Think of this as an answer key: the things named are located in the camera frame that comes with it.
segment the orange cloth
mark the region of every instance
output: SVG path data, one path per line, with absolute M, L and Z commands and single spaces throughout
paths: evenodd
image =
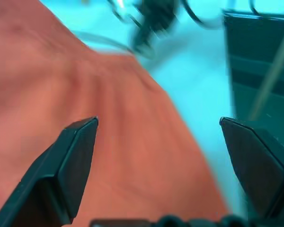
M 134 57 L 91 51 L 37 0 L 0 0 L 0 208 L 65 126 L 94 115 L 92 168 L 73 226 L 227 214 L 198 145 Z

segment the black object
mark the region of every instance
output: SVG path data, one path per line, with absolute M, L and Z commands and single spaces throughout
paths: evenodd
M 255 0 L 249 0 L 249 7 L 254 15 L 261 16 L 260 13 L 255 8 Z
M 246 221 L 234 215 L 223 217 L 213 222 L 206 219 L 192 219 L 187 222 L 175 216 L 162 217 L 158 222 L 148 220 L 94 220 L 89 227 L 284 227 L 284 220 L 253 220 Z
M 191 9 L 191 7 L 189 6 L 187 0 L 181 0 L 186 12 L 188 13 L 188 15 L 190 16 L 190 18 L 193 19 L 193 21 L 195 21 L 198 25 L 200 25 L 201 27 L 207 28 L 207 29 L 219 29 L 222 27 L 222 25 L 220 24 L 211 24 L 211 23 L 206 23 L 204 21 L 202 21 L 199 17 L 197 17 L 197 15 L 193 12 L 193 10 Z
M 136 6 L 143 15 L 143 22 L 136 22 L 138 29 L 133 35 L 132 47 L 135 52 L 142 52 L 142 48 L 150 46 L 153 33 L 167 31 L 176 18 L 178 0 L 143 0 Z
M 284 15 L 224 11 L 232 82 L 259 89 L 284 37 Z M 274 94 L 284 96 L 284 68 Z
M 0 210 L 0 227 L 60 227 L 77 216 L 90 171 L 97 118 L 75 122 L 40 155 Z
M 261 218 L 284 218 L 284 147 L 254 122 L 222 118 L 231 162 Z

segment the floor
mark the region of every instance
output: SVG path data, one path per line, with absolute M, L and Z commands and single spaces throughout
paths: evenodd
M 134 24 L 121 23 L 112 14 L 107 1 L 90 0 L 88 5 L 82 5 L 80 0 L 42 2 L 74 33 L 84 31 L 129 44 L 135 29 Z M 279 2 L 284 11 L 284 1 Z M 204 0 L 202 3 L 194 1 L 191 6 L 197 15 L 211 20 L 221 18 L 220 6 L 248 10 L 246 3 L 247 0 L 227 4 L 226 0 Z M 263 7 L 259 10 L 275 9 L 273 4 L 268 8 L 268 4 L 263 3 L 262 0 Z M 95 50 L 118 51 L 110 46 L 82 41 Z M 156 38 L 152 46 L 155 58 L 138 57 L 138 61 L 169 94 L 202 148 L 229 208 L 243 216 L 245 202 L 219 126 L 220 117 L 235 115 L 224 29 L 203 29 L 181 8 L 171 34 Z

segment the black cable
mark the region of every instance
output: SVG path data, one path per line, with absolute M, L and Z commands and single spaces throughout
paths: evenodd
M 249 7 L 253 14 L 262 17 L 262 15 L 255 9 L 255 0 L 249 0 Z
M 186 12 L 188 13 L 188 15 L 200 26 L 208 28 L 208 29 L 219 29 L 221 28 L 221 25 L 212 25 L 212 24 L 208 24 L 203 22 L 200 18 L 197 17 L 197 15 L 192 11 L 192 9 L 190 8 L 187 0 L 181 0 Z

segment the wire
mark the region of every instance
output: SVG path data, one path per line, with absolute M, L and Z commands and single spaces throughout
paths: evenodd
M 181 0 L 186 12 L 188 13 L 188 15 L 200 26 L 207 28 L 207 29 L 219 29 L 222 27 L 222 25 L 212 25 L 212 24 L 208 24 L 203 22 L 200 18 L 197 17 L 197 15 L 192 11 L 192 9 L 190 8 L 187 0 Z
M 82 31 L 71 31 L 73 34 L 75 34 L 79 39 L 88 41 L 88 42 L 93 42 L 93 43 L 98 43 L 98 44 L 106 44 L 106 45 L 110 45 L 113 47 L 116 47 L 120 50 L 123 50 L 125 52 L 134 54 L 134 55 L 140 55 L 144 58 L 147 59 L 153 59 L 155 56 L 154 50 L 150 49 L 150 53 L 146 54 L 145 52 L 136 52 L 134 50 L 132 50 L 131 48 L 129 48 L 128 46 L 105 36 L 102 35 L 96 35 L 96 34 L 92 34 L 89 32 L 82 32 Z
M 249 0 L 249 7 L 251 12 L 256 16 L 262 17 L 262 15 L 255 9 L 255 0 Z

